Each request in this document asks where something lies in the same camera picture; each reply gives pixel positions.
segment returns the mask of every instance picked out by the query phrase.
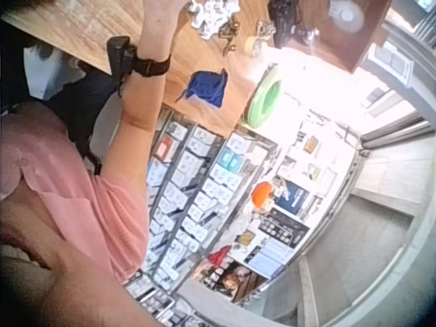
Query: red item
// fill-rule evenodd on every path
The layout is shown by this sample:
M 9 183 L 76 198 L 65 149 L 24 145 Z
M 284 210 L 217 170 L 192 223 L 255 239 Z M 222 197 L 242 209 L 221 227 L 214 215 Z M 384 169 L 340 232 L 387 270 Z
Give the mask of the red item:
M 226 247 L 223 247 L 218 252 L 212 253 L 207 257 L 214 268 L 219 268 L 221 266 L 221 264 L 224 261 L 224 258 L 226 257 L 227 253 L 229 253 L 231 248 L 232 246 L 228 245 Z

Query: green roll of tape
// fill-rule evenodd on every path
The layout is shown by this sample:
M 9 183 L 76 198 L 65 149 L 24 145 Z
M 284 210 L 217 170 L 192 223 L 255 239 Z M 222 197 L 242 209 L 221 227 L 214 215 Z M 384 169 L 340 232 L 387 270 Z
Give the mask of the green roll of tape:
M 259 128 L 274 112 L 283 94 L 282 78 L 279 66 L 272 68 L 261 81 L 251 100 L 246 119 L 251 128 Z

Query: blue cloth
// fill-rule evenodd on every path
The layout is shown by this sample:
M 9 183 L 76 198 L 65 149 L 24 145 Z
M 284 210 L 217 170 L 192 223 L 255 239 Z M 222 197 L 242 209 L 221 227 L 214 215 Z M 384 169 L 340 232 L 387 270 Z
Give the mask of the blue cloth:
M 221 74 L 203 71 L 196 72 L 192 74 L 188 88 L 177 101 L 182 97 L 189 99 L 191 96 L 197 95 L 200 99 L 220 108 L 223 105 L 227 80 L 228 74 L 225 69 L 222 70 Z

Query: pink shirt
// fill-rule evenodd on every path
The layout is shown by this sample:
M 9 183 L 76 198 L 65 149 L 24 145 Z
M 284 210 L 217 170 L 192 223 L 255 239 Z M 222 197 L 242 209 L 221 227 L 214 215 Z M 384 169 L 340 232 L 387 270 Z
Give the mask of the pink shirt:
M 119 176 L 90 175 L 62 122 L 40 104 L 27 107 L 24 115 L 2 117 L 0 200 L 24 178 L 61 237 L 125 281 L 146 253 L 145 195 Z

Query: tape roll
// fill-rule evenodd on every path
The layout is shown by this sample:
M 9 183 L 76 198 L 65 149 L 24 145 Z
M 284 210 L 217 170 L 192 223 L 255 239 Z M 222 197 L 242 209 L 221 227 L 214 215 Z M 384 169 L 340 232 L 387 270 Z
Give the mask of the tape roll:
M 272 68 L 261 81 L 256 94 L 246 112 L 246 120 L 251 128 L 259 128 L 274 112 L 283 95 L 282 77 L 279 66 Z
M 256 36 L 251 36 L 245 42 L 245 54 L 249 57 L 255 58 L 262 53 L 262 41 Z

